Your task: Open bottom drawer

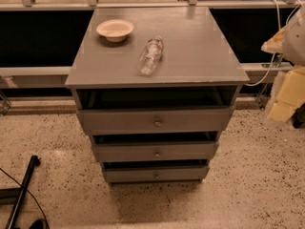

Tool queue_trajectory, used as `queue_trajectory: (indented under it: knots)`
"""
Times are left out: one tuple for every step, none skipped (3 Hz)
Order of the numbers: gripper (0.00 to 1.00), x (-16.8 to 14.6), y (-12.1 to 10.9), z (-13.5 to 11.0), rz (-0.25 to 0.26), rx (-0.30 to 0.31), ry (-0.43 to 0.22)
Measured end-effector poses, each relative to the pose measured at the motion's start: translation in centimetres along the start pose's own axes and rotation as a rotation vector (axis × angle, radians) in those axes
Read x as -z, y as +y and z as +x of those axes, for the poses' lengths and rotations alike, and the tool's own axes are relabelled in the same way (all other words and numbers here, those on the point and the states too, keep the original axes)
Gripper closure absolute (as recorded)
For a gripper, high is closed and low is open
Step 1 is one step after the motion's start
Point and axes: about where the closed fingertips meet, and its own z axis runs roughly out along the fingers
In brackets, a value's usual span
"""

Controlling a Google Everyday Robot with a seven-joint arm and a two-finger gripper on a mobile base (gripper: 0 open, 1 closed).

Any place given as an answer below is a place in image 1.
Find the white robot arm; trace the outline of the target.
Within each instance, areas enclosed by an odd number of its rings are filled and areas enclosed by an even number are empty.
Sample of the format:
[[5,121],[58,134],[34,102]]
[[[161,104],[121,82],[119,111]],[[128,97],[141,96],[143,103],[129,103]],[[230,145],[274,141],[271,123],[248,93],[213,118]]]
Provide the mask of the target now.
[[286,122],[305,103],[305,7],[302,6],[261,50],[282,53],[295,66],[287,73],[280,72],[274,80],[268,119]]

